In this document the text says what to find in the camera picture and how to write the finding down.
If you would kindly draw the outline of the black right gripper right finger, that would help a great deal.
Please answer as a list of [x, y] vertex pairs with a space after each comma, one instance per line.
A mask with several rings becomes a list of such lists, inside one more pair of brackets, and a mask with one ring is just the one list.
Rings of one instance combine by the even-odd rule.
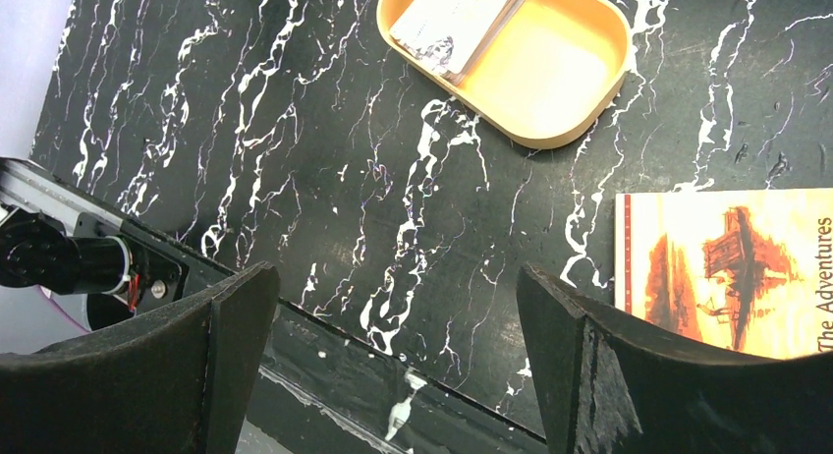
[[516, 301], [552, 453], [828, 453], [832, 356], [710, 346], [579, 293], [539, 266]]

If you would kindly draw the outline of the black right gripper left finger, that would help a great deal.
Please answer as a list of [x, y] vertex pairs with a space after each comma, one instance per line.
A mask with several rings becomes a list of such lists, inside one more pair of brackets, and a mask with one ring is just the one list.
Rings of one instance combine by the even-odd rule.
[[262, 262], [126, 321], [1, 357], [5, 453], [232, 453], [278, 304]]

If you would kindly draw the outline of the yellow oval tray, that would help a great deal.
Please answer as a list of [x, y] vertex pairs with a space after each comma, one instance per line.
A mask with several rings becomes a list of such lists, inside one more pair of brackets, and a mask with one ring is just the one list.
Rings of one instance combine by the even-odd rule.
[[514, 142], [550, 149], [576, 140], [609, 106], [632, 36], [609, 0], [524, 0], [459, 85], [421, 66], [390, 28], [413, 0], [378, 0], [380, 35], [411, 66]]

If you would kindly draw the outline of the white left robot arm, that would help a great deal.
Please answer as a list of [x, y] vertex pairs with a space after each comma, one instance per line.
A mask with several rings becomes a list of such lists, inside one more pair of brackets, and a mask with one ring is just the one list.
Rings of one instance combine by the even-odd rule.
[[116, 236], [72, 237], [43, 213], [1, 206], [1, 285], [58, 295], [114, 294], [130, 281], [132, 256]]

